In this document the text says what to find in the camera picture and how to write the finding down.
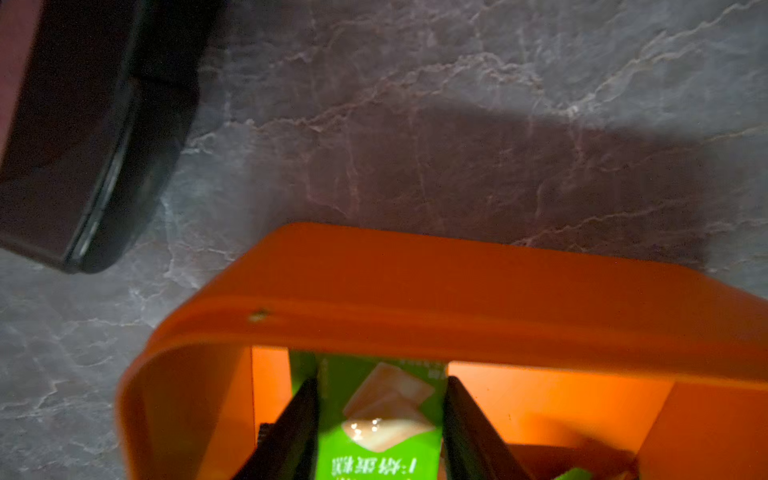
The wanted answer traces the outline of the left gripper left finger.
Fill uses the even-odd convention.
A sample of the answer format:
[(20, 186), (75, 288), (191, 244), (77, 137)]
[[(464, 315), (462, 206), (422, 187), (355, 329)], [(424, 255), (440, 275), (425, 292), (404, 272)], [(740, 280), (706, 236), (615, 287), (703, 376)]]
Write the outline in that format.
[(317, 381), (303, 382), (278, 420), (233, 476), (241, 479), (314, 479), (318, 436)]

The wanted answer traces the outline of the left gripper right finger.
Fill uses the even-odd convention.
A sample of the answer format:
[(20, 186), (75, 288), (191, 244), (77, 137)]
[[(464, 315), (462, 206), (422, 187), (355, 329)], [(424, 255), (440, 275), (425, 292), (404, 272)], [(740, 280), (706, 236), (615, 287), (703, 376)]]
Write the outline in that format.
[(529, 480), (463, 383), (448, 378), (444, 401), (443, 442), (448, 479)]

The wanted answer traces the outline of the green cookie packet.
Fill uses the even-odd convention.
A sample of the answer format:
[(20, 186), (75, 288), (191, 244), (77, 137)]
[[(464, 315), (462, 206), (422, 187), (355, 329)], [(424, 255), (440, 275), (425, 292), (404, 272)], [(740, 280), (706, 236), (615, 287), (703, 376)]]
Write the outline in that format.
[(292, 351), (292, 388), (317, 382), (315, 479), (436, 479), (448, 366)]

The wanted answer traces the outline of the orange storage box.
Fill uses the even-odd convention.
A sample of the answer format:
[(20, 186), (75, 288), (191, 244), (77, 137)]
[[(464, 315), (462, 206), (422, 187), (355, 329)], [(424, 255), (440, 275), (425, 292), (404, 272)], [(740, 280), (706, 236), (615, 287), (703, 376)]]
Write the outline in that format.
[(296, 223), (175, 310), (118, 388), (132, 479), (234, 479), (303, 351), (448, 366), (531, 476), (767, 475), (767, 303), (669, 264)]

